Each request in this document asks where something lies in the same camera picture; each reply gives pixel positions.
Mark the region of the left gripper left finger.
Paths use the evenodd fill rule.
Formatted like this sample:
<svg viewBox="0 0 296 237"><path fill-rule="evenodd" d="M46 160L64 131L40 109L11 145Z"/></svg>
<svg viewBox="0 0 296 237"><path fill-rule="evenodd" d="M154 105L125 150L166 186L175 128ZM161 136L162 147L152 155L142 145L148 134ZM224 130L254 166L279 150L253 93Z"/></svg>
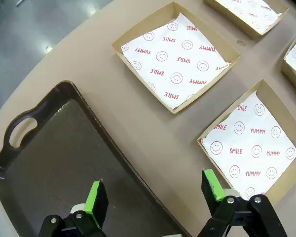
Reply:
<svg viewBox="0 0 296 237"><path fill-rule="evenodd" d="M108 204L103 181L95 181L81 210L70 213L66 218L58 215L45 217L38 235L40 237L105 237L102 227Z"/></svg>

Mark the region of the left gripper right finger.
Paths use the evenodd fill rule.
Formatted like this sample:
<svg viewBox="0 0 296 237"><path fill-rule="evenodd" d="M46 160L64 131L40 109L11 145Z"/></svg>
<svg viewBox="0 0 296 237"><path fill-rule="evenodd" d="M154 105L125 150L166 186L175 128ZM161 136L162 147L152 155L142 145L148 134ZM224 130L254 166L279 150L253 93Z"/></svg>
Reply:
<svg viewBox="0 0 296 237"><path fill-rule="evenodd" d="M211 213L200 237L225 237L241 226L250 237L286 237L271 202L265 195L244 200L234 189L223 189L212 169L202 171L201 189Z"/></svg>

